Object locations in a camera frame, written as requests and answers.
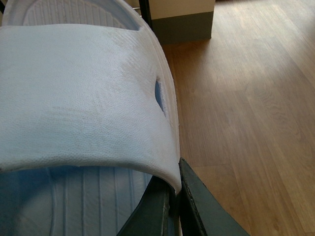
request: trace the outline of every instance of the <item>ridged insole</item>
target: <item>ridged insole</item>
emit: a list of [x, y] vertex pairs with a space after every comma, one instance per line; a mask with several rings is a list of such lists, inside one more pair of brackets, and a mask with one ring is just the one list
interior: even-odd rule
[[0, 235], [116, 235], [151, 176], [113, 167], [53, 167], [0, 175]]

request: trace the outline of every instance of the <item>baseboard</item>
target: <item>baseboard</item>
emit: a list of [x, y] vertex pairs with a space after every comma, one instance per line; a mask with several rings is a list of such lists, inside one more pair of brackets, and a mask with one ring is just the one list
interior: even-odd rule
[[211, 38], [213, 11], [152, 20], [160, 44]]

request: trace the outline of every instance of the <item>cream wall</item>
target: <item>cream wall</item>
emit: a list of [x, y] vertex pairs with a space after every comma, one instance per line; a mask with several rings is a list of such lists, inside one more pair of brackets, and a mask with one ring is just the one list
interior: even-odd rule
[[212, 12], [215, 0], [149, 0], [151, 18], [161, 19]]

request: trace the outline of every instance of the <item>white slipper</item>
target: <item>white slipper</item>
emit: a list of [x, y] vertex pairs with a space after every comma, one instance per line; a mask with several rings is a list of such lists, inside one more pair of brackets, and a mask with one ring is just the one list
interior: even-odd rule
[[126, 3], [9, 0], [2, 24], [4, 235], [116, 235], [145, 190], [144, 173], [180, 191], [171, 74]]

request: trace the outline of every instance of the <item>floor plank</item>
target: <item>floor plank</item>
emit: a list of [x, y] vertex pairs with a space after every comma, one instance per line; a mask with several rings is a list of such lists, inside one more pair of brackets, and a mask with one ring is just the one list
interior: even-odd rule
[[315, 232], [314, 19], [309, 0], [218, 0], [211, 40], [164, 46], [181, 154], [253, 236]]

